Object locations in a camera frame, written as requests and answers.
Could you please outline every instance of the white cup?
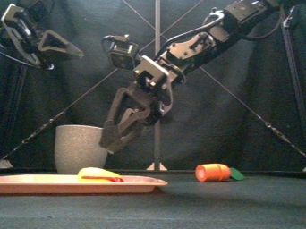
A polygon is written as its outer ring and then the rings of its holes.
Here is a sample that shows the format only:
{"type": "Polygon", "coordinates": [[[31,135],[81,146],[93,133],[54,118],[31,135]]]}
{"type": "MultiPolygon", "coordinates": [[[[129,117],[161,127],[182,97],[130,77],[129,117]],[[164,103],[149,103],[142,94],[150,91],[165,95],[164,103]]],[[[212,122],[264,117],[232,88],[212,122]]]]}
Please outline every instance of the white cup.
{"type": "Polygon", "coordinates": [[[55,166],[59,174],[78,174],[86,167],[104,168],[109,151],[100,146],[102,128],[62,125],[55,134],[55,166]]]}

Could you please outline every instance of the black curtain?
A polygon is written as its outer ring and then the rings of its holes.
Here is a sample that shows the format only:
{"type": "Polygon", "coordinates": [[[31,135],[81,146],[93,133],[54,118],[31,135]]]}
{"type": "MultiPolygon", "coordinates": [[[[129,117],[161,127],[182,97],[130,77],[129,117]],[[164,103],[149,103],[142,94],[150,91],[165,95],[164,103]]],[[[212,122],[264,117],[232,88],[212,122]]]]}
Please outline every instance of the black curtain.
{"type": "MultiPolygon", "coordinates": [[[[73,104],[106,78],[96,90],[77,103],[65,116],[18,152],[10,161],[15,167],[54,168],[55,128],[63,124],[104,126],[109,109],[121,87],[129,87],[132,72],[117,70],[101,46],[106,35],[132,35],[142,55],[154,57],[156,1],[62,0],[41,28],[62,34],[83,51],[82,60],[54,60],[53,71],[31,68],[10,69],[0,57],[2,93],[10,77],[25,79],[18,101],[13,134],[2,125],[3,155],[21,144],[38,128],[73,104]]],[[[164,0],[162,43],[173,36],[202,25],[213,7],[224,9],[233,0],[164,0]]],[[[305,90],[305,5],[300,5],[292,37],[299,60],[303,91],[305,90]]],[[[279,21],[273,14],[253,31],[268,33],[279,21]]],[[[216,60],[188,76],[188,83],[176,88],[176,104],[162,119],[162,156],[168,169],[194,169],[198,164],[224,163],[246,171],[301,171],[305,158],[273,133],[271,122],[292,143],[305,149],[301,117],[289,71],[289,59],[281,30],[265,40],[240,41],[216,60]]],[[[3,96],[2,106],[9,101],[3,96]]],[[[10,114],[2,113],[7,120],[10,114]]],[[[154,161],[154,128],[149,126],[141,138],[122,151],[109,155],[106,168],[146,169],[154,161]]]]}

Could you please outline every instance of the plate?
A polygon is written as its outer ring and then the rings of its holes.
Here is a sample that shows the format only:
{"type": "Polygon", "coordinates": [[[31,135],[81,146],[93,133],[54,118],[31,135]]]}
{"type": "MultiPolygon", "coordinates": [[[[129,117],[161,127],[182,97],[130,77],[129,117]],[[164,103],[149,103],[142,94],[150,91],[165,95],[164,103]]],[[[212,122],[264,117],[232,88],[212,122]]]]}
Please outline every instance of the plate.
{"type": "Polygon", "coordinates": [[[148,193],[168,182],[148,176],[122,176],[125,182],[79,182],[77,175],[22,174],[0,176],[0,195],[148,193]]]}

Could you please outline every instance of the cable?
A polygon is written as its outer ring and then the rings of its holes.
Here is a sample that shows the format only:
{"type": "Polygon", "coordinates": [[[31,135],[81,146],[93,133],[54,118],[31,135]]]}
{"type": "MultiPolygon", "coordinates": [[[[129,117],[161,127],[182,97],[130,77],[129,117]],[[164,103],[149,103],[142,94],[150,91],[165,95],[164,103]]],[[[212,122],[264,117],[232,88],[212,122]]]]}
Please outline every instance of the cable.
{"type": "Polygon", "coordinates": [[[280,14],[277,25],[276,25],[276,27],[273,28],[273,30],[269,31],[268,34],[265,34],[264,36],[260,36],[260,37],[251,37],[251,36],[248,36],[248,35],[244,35],[244,36],[242,36],[242,39],[249,40],[249,41],[257,41],[257,40],[267,39],[268,37],[271,37],[271,36],[276,33],[276,31],[277,31],[277,29],[279,29],[281,23],[283,23],[283,17],[281,17],[281,14],[280,14]]]}
{"type": "MultiPolygon", "coordinates": [[[[21,60],[18,60],[15,57],[13,57],[11,55],[9,55],[9,54],[6,54],[6,53],[3,53],[2,51],[0,51],[0,55],[3,55],[6,58],[9,58],[11,61],[14,61],[14,62],[18,62],[19,64],[23,64],[23,65],[26,65],[27,67],[31,67],[31,68],[35,68],[35,69],[42,69],[42,68],[39,68],[38,66],[35,66],[35,65],[33,65],[33,64],[30,64],[30,63],[27,63],[27,62],[23,62],[23,61],[21,61],[21,60]]],[[[49,68],[43,68],[43,70],[53,70],[54,69],[54,65],[51,64],[51,67],[49,67],[49,68]]]]}

